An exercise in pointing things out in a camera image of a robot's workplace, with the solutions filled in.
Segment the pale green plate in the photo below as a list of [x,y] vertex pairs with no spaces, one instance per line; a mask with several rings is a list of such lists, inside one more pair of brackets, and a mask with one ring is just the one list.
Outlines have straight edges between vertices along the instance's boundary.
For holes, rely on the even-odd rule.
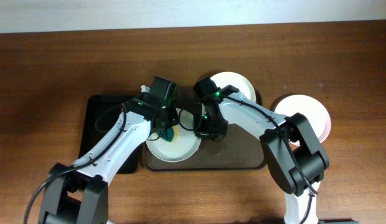
[[182,128],[180,124],[176,125],[178,135],[174,142],[156,139],[158,136],[156,133],[150,135],[146,145],[155,157],[165,162],[180,162],[189,158],[198,150],[201,140],[193,131],[187,130],[193,128],[193,115],[184,110],[181,113],[181,123],[186,129]]

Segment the green and yellow sponge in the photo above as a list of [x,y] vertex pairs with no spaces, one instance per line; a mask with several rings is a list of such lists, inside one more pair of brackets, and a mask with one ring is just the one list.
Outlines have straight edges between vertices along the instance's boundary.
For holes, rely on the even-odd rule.
[[156,134],[158,135],[158,139],[163,139],[166,142],[174,142],[177,139],[178,128],[177,126],[173,126],[168,129],[156,131]]

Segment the white plate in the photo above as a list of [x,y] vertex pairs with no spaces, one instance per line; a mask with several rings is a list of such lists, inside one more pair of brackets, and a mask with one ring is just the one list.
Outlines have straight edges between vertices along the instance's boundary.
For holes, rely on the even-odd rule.
[[[234,86],[235,88],[239,89],[239,91],[245,96],[247,100],[251,100],[254,103],[257,103],[257,95],[255,92],[255,89],[253,85],[248,81],[247,78],[244,76],[235,73],[235,72],[220,72],[215,75],[212,75],[210,78],[217,87],[220,88],[220,90],[217,90],[217,93],[215,95],[219,97],[223,96],[229,96],[229,93],[227,93],[224,88],[226,88],[229,85]],[[256,121],[254,114],[252,112],[255,112],[254,109],[250,110],[250,114],[247,112],[244,112],[244,114],[236,113],[235,111],[232,111],[231,108],[224,108],[224,100],[222,101],[221,105],[218,105],[219,107],[219,116],[223,117],[224,120],[228,121],[229,123],[237,122],[237,125],[239,126],[254,126],[258,124],[259,120]]]
[[292,116],[304,115],[314,129],[320,143],[323,143],[331,132],[331,117],[326,107],[317,99],[307,95],[282,96],[272,106],[275,113]]

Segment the white plate front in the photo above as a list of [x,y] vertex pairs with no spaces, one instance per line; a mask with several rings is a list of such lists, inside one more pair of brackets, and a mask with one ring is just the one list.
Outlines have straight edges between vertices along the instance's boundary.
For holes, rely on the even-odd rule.
[[331,132],[331,117],[326,107],[317,99],[307,95],[282,96],[272,106],[275,113],[292,116],[304,115],[314,129],[320,143],[323,143]]

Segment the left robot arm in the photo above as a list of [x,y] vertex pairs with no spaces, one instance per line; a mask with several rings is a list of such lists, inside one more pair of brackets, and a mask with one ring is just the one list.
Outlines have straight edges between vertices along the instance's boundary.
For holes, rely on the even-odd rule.
[[121,166],[150,135],[177,124],[178,85],[155,77],[148,91],[122,102],[113,127],[70,166],[56,164],[38,188],[39,223],[109,223],[108,189]]

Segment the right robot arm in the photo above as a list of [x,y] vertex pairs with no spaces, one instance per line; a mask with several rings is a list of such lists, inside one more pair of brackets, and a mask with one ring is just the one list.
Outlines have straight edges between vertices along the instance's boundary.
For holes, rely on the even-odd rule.
[[197,81],[193,90],[202,110],[194,115],[194,134],[222,140],[234,123],[256,137],[273,180],[285,193],[285,223],[319,223],[316,199],[329,159],[308,119],[301,113],[274,113],[209,77]]

